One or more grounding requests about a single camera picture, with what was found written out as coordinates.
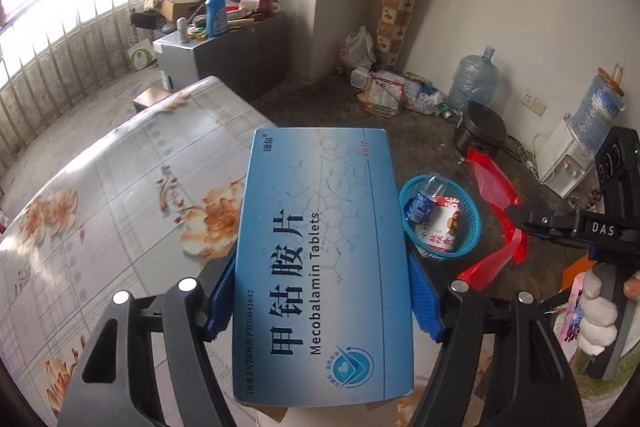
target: red plastic bag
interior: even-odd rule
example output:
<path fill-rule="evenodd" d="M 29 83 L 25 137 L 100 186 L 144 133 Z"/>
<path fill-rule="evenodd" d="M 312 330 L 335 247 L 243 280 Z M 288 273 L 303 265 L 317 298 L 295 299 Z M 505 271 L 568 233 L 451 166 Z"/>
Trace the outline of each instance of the red plastic bag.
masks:
<path fill-rule="evenodd" d="M 520 204 L 518 194 L 504 172 L 489 156 L 473 149 L 469 149 L 466 153 L 466 161 L 474 166 L 474 174 L 482 199 L 500 219 L 505 243 L 503 248 L 458 275 L 458 279 L 468 282 L 471 287 L 480 291 L 494 280 L 511 258 L 516 263 L 524 260 L 527 256 L 527 234 L 516 229 L 511 219 L 504 213 L 505 208 L 510 204 Z"/>

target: red and white package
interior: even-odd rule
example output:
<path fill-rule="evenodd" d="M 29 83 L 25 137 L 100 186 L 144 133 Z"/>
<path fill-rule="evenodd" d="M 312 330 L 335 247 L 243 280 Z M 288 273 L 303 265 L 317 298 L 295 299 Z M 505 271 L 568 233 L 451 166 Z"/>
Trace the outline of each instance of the red and white package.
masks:
<path fill-rule="evenodd" d="M 460 226 L 460 200 L 439 196 L 435 203 L 427 222 L 416 225 L 415 233 L 425 245 L 434 250 L 450 252 Z"/>

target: tall cardboard column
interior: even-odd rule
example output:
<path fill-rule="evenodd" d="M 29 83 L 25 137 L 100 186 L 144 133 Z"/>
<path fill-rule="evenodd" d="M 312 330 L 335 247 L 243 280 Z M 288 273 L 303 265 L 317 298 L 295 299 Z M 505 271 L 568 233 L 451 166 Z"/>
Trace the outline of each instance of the tall cardboard column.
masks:
<path fill-rule="evenodd" d="M 382 15 L 376 35 L 376 57 L 385 70 L 393 71 L 398 61 L 415 0 L 382 0 Z"/>

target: floral tablecloth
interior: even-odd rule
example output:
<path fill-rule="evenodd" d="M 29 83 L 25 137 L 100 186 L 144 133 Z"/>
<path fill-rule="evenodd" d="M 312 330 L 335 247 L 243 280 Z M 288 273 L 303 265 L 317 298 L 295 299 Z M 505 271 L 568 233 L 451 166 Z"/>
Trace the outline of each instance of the floral tablecloth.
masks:
<path fill-rule="evenodd" d="M 0 357 L 28 402 L 56 424 L 78 357 L 111 295 L 168 290 L 226 255 L 238 231 L 254 130 L 272 126 L 209 77 L 139 113 L 59 172 L 0 243 Z M 231 393 L 231 341 L 207 344 Z M 160 334 L 154 362 L 169 425 L 181 425 Z"/>

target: blue box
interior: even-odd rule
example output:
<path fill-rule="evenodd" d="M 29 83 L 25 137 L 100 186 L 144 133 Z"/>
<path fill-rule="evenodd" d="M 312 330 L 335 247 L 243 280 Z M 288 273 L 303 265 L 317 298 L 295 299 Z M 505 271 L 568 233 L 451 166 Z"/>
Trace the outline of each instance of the blue box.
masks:
<path fill-rule="evenodd" d="M 321 407 L 413 390 L 408 268 L 384 130 L 256 131 L 235 292 L 239 401 Z"/>

